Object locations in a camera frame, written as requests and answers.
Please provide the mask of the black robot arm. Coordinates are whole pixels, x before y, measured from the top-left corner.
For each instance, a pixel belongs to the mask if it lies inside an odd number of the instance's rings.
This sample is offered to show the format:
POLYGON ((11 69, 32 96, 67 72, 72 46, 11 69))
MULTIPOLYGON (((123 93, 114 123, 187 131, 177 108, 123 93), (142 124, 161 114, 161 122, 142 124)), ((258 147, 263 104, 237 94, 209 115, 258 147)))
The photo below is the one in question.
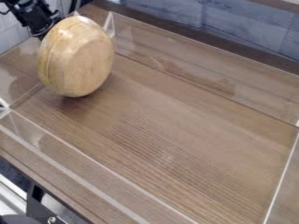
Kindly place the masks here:
POLYGON ((0 0, 8 11, 0 11, 2 15, 14 13, 15 18, 28 27, 31 34, 43 40, 52 27, 63 20, 59 10, 51 10, 46 0, 0 0))

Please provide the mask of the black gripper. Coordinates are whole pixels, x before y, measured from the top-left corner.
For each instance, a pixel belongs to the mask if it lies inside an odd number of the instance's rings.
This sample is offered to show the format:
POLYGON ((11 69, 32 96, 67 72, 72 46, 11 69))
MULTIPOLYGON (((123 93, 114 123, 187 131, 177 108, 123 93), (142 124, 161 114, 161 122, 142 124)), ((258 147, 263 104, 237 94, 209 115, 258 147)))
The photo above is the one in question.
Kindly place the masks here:
POLYGON ((35 17, 31 24, 31 34, 43 40, 51 28, 62 21, 62 17, 35 17))

